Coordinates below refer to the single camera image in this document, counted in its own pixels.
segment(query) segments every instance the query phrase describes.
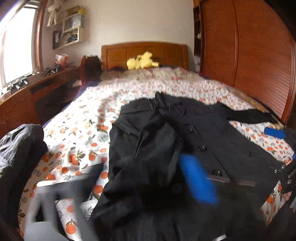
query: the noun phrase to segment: stuffed toy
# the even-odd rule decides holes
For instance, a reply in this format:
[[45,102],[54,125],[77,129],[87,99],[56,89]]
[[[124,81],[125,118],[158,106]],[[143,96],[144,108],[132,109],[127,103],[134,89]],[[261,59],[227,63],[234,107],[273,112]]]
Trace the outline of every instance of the stuffed toy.
[[138,55],[136,58],[130,58],[126,62],[126,65],[128,66],[128,69],[158,67],[159,63],[153,62],[151,57],[152,53],[146,51],[143,55]]
[[64,0],[54,0],[54,4],[48,7],[48,11],[50,12],[50,16],[47,22],[47,26],[51,27],[57,24],[57,12],[61,9]]

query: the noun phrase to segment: orange print bedsheet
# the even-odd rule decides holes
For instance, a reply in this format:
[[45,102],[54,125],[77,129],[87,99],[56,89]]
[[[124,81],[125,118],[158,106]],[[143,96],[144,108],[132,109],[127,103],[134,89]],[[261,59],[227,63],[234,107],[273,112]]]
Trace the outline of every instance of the orange print bedsheet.
[[[249,103],[230,92],[217,81],[205,80],[196,73],[182,68],[155,68],[132,70],[124,73],[105,72],[97,87],[88,87],[64,111],[56,115],[44,129],[49,150],[36,165],[23,191],[18,221],[23,235],[26,212],[30,200],[34,198],[36,184],[42,180],[64,182],[76,175],[82,175],[86,167],[104,163],[97,184],[89,199],[81,205],[88,218],[96,206],[104,186],[108,182],[109,131],[120,114],[121,106],[138,98],[154,98],[155,92],[165,92],[214,104],[224,103],[235,110],[252,109]],[[271,123],[245,124],[230,121],[249,141],[252,141],[273,155],[278,161],[289,163],[294,151],[282,139],[263,134]],[[280,182],[262,206],[267,224],[284,205]],[[75,210],[71,199],[56,201],[56,207],[67,236],[81,240],[77,227]]]

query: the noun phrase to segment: wooden headboard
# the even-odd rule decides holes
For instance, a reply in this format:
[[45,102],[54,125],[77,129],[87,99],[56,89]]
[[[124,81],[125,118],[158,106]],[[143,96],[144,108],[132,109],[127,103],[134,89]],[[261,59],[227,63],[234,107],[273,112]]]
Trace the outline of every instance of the wooden headboard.
[[127,69],[126,61],[149,51],[152,59],[166,66],[189,68],[187,45],[167,42],[128,42],[102,46],[102,70],[115,66]]

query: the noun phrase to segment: black coat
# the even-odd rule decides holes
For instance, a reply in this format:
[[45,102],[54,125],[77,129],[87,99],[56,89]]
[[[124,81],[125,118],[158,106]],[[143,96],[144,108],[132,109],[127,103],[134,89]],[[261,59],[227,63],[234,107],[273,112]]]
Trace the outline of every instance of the black coat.
[[251,194],[259,209],[278,182],[274,170],[281,163],[229,120],[274,122],[258,110],[160,93],[123,106],[110,131],[109,183],[90,217],[100,240],[212,240],[257,222],[248,197],[233,187],[217,184],[218,207],[198,203],[178,166],[179,155],[189,153],[209,174],[255,181]]

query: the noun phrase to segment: wooden wardrobe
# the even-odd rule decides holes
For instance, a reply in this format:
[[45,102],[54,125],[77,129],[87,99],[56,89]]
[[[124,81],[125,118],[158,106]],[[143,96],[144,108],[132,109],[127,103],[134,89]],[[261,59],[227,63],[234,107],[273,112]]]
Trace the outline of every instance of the wooden wardrobe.
[[295,41],[264,0],[204,0],[201,73],[294,121]]

